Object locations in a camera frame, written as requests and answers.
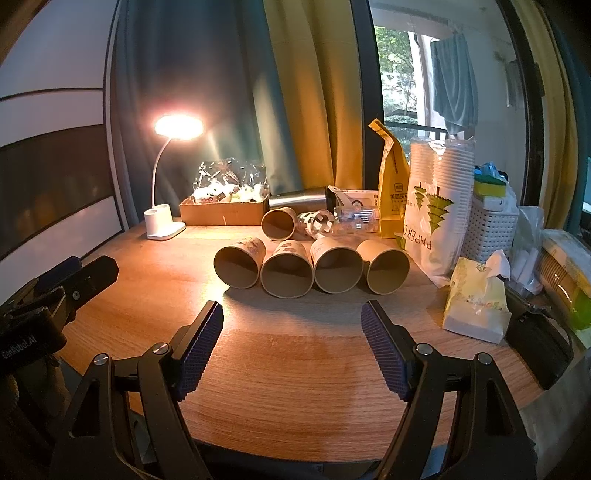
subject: curtain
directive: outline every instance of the curtain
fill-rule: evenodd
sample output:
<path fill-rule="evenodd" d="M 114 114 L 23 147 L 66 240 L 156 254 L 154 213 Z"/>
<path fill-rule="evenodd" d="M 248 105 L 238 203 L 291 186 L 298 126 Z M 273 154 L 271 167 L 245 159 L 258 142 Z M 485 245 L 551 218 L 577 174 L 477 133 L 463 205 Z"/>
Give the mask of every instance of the curtain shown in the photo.
<path fill-rule="evenodd" d="M 133 217 L 151 206 L 165 141 L 154 121 L 171 111 L 189 111 L 206 127 L 197 140 L 172 141 L 158 165 L 157 203 L 174 215 L 202 161 L 264 163 L 273 193 L 302 187 L 262 0 L 122 0 L 113 82 L 125 163 L 117 174 Z"/>
<path fill-rule="evenodd" d="M 514 0 L 543 83 L 545 183 L 540 194 L 546 228 L 564 228 L 579 164 L 577 126 L 569 81 L 545 14 L 533 0 Z"/>
<path fill-rule="evenodd" d="M 350 3 L 264 5 L 304 188 L 362 188 L 361 81 Z"/>
<path fill-rule="evenodd" d="M 591 128 L 591 76 L 562 31 L 554 24 L 552 24 L 552 27 L 566 72 L 569 76 L 570 90 L 573 94 L 574 112 L 577 119 L 577 140 L 579 148 L 577 183 L 574 188 L 573 201 L 564 229 L 573 235 L 578 235 L 580 233 L 585 189 L 588 182 L 587 166 L 591 158 L 591 138 L 589 138 Z"/>
<path fill-rule="evenodd" d="M 478 89 L 468 44 L 462 33 L 431 42 L 433 109 L 446 129 L 457 134 L 478 123 Z"/>

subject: desk surface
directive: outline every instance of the desk surface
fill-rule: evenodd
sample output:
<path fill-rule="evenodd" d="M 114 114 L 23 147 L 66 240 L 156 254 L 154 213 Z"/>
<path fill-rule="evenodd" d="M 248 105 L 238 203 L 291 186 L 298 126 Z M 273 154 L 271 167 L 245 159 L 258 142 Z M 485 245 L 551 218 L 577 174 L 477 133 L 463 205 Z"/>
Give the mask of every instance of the desk surface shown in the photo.
<path fill-rule="evenodd" d="M 181 403 L 193 437 L 229 449 L 275 458 L 344 462 L 381 458 L 405 404 L 391 393 L 363 336 L 361 305 L 379 299 L 393 322 L 443 355 L 495 358 L 518 407 L 541 390 L 507 346 L 441 328 L 447 289 L 437 290 L 411 263 L 395 293 L 363 288 L 338 295 L 312 289 L 280 300 L 260 285 L 235 290 L 213 270 L 216 251 L 247 235 L 274 245 L 259 227 L 189 227 L 166 242 L 147 240 L 143 225 L 101 247 L 118 281 L 82 307 L 68 325 L 61 355 L 84 373 L 92 358 L 142 354 L 193 321 L 207 300 L 223 304 L 225 324 L 197 390 Z M 446 394 L 436 444 L 446 443 L 455 394 Z M 138 397 L 131 398 L 141 411 Z"/>

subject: blue gripper pad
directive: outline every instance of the blue gripper pad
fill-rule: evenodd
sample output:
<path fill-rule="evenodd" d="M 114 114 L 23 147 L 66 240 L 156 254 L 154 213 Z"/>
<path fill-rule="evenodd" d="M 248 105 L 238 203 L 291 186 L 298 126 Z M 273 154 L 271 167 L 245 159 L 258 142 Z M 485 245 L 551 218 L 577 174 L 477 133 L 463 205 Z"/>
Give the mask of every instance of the blue gripper pad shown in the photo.
<path fill-rule="evenodd" d="M 188 393 L 197 388 L 217 339 L 222 333 L 223 308 L 218 302 L 208 301 L 193 322 L 192 327 L 198 326 L 196 324 L 199 323 L 202 316 L 204 318 L 200 322 L 197 332 L 193 332 L 193 328 L 190 328 L 180 342 L 182 351 L 184 351 L 183 356 L 177 359 L 180 363 L 180 377 L 171 392 L 176 401 L 183 401 Z"/>
<path fill-rule="evenodd" d="M 406 400 L 410 393 L 406 364 L 374 306 L 366 302 L 361 307 L 361 328 L 382 371 L 386 385 L 391 392 L 397 393 L 401 400 Z M 381 310 L 380 313 L 385 316 L 379 304 L 377 306 Z"/>

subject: desk lamp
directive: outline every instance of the desk lamp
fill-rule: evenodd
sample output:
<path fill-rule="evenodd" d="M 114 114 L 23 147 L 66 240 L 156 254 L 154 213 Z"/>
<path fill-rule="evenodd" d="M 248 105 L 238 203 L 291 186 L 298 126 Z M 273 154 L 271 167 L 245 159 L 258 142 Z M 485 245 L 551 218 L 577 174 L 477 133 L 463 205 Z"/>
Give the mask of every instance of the desk lamp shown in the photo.
<path fill-rule="evenodd" d="M 158 135 L 168 137 L 164 143 L 156 162 L 154 163 L 154 170 L 152 171 L 152 208 L 144 212 L 144 219 L 146 222 L 146 234 L 150 240 L 168 240 L 178 233 L 185 230 L 184 222 L 173 222 L 173 216 L 170 213 L 170 205 L 168 203 L 155 204 L 154 200 L 154 185 L 156 182 L 156 166 L 162 156 L 162 152 L 173 138 L 178 140 L 192 140 L 203 133 L 203 123 L 198 118 L 189 115 L 164 115 L 160 117 L 155 125 L 154 130 Z"/>

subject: yellow sponge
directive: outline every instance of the yellow sponge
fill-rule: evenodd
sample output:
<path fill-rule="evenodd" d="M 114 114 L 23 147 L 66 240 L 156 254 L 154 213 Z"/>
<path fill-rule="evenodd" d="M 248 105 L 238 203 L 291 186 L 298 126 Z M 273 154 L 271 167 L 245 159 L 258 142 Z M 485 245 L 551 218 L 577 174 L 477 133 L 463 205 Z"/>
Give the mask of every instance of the yellow sponge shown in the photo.
<path fill-rule="evenodd" d="M 483 197 L 504 197 L 506 195 L 507 185 L 496 185 L 492 183 L 474 182 L 474 193 Z"/>

